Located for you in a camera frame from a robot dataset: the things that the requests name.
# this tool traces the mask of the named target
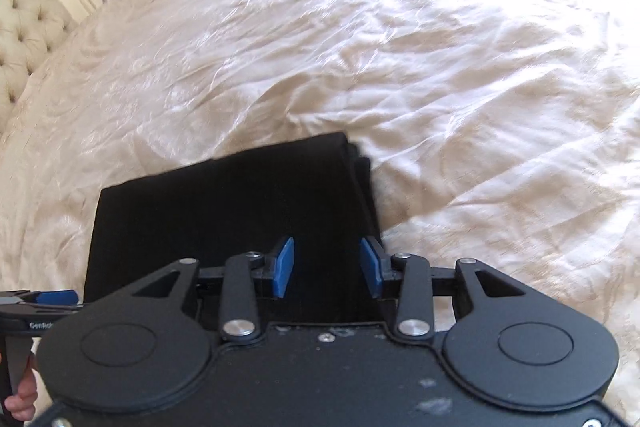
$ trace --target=wrinkled fabric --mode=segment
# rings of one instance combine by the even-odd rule
[[[344,130],[383,237],[603,322],[640,419],[639,68],[603,0],[110,0],[0,146],[1,286],[81,289],[101,188]]]

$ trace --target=black fabric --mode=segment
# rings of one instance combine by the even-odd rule
[[[182,257],[222,266],[244,251],[295,240],[282,321],[377,320],[358,241],[380,238],[370,162],[344,134],[316,136],[209,160],[105,188],[94,224],[85,301]]]

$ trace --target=scuff mark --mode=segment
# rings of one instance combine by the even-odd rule
[[[450,398],[432,398],[415,406],[415,410],[433,416],[443,416],[450,413],[452,409],[453,400]]]
[[[354,328],[329,328],[336,337],[352,337],[356,334]]]
[[[418,383],[425,389],[436,387],[436,385],[438,384],[435,380],[433,380],[433,378],[423,378]]]

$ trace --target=human hand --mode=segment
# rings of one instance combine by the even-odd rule
[[[36,414],[34,403],[38,398],[38,388],[36,376],[33,373],[34,369],[36,371],[38,370],[36,367],[36,359],[33,353],[31,353],[27,368],[24,370],[24,375],[18,385],[18,393],[8,397],[4,401],[4,407],[15,419],[21,422],[33,420]]]

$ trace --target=bedspread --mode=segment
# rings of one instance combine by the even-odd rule
[[[390,251],[477,257],[603,322],[608,402],[638,421],[631,19],[606,0],[110,0],[2,136],[1,286],[80,289],[103,187],[344,130]]]

